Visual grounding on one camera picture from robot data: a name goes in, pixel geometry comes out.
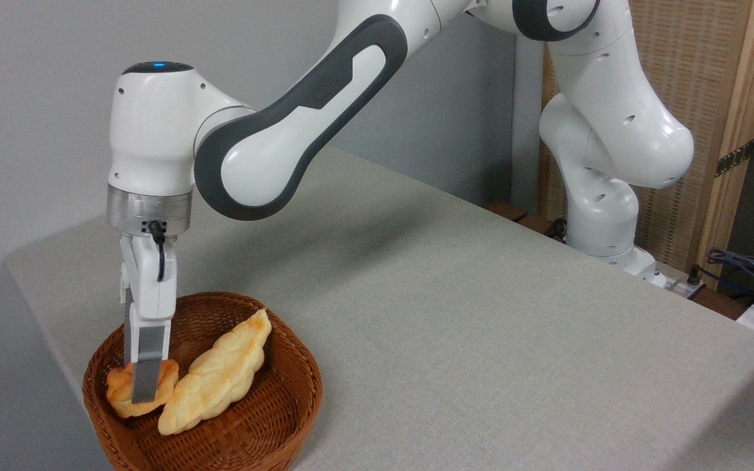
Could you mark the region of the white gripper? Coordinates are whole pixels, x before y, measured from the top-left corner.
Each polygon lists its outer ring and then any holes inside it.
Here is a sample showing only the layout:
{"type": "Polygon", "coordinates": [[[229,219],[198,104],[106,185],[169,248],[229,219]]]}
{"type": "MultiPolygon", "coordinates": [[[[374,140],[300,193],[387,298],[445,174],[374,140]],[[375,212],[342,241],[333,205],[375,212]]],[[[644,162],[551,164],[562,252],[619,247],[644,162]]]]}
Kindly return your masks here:
{"type": "Polygon", "coordinates": [[[152,236],[122,234],[120,247],[128,284],[124,289],[124,364],[132,363],[132,402],[153,402],[162,361],[170,349],[170,320],[177,300],[177,257],[173,242],[156,244],[152,236]],[[140,319],[131,322],[135,302],[140,319]]]}

